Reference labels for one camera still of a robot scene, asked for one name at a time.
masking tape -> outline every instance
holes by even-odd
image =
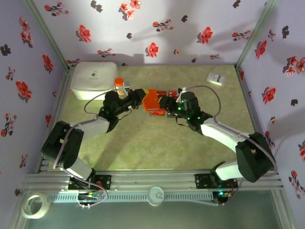
[[[41,198],[42,205],[41,208],[36,213],[33,214],[31,211],[31,206],[35,201],[35,198]],[[50,209],[50,205],[51,205],[51,199],[49,198],[49,196],[39,192],[35,192],[35,193],[31,193],[29,197],[25,198],[21,206],[21,212],[23,217],[27,219],[39,219],[43,217],[45,214],[47,214],[47,212]]]

floral wallpaper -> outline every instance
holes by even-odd
[[[0,19],[0,228],[8,228],[37,165],[64,68],[22,1],[2,4]]]
[[[33,0],[68,65],[234,64],[266,0]],[[259,47],[260,56],[264,44]]]
[[[303,0],[279,1],[240,69],[300,229],[305,225],[305,30],[298,22],[304,9]]]

robotic arm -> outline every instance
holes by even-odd
[[[244,177],[250,182],[255,182],[273,167],[274,161],[270,159],[273,156],[264,136],[257,132],[252,135],[242,133],[215,122],[212,115],[201,111],[193,92],[181,90],[178,92],[180,96],[177,100],[168,96],[162,97],[159,101],[160,107],[175,114],[177,118],[185,119],[191,130],[214,138],[236,153],[237,161],[220,163],[211,170],[210,180],[215,187],[218,183],[231,178]],[[82,140],[113,130],[119,122],[117,116],[131,108],[138,109],[148,93],[146,89],[130,90],[128,96],[120,99],[115,91],[107,92],[96,121],[77,126],[72,130],[73,125],[64,121],[54,126],[41,149],[43,157],[55,163],[58,161],[56,165],[72,175],[95,182],[95,170],[78,158]]]

small white box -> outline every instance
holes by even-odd
[[[222,86],[224,84],[224,76],[215,73],[209,73],[207,82]]]
[[[75,67],[71,89],[77,99],[90,100],[115,89],[114,80],[118,77],[118,68],[113,62],[80,62]],[[103,100],[105,95],[96,99]]]

black bracket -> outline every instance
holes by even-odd
[[[213,182],[211,174],[195,174],[195,184],[197,189],[212,189],[212,188],[237,188],[238,183],[236,179],[229,179],[226,181]]]
[[[111,175],[95,175],[94,181],[92,183],[102,183],[102,187],[106,190],[110,190],[111,186]],[[70,178],[68,190],[98,190],[96,186],[88,186],[85,183],[82,183],[75,179],[74,177]]]

